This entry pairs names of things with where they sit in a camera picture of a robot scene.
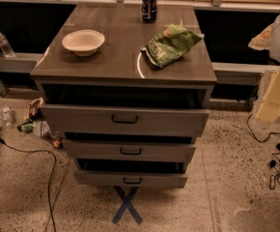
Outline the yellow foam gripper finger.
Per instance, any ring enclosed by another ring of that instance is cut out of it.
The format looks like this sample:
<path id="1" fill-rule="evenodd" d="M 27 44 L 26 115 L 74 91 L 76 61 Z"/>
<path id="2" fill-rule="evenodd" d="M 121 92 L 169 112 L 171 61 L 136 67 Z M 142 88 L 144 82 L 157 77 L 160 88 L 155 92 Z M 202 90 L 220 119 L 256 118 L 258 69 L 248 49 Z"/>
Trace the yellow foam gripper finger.
<path id="1" fill-rule="evenodd" d="M 280 116 L 280 69 L 270 76 L 255 117 L 262 123 L 273 123 Z"/>

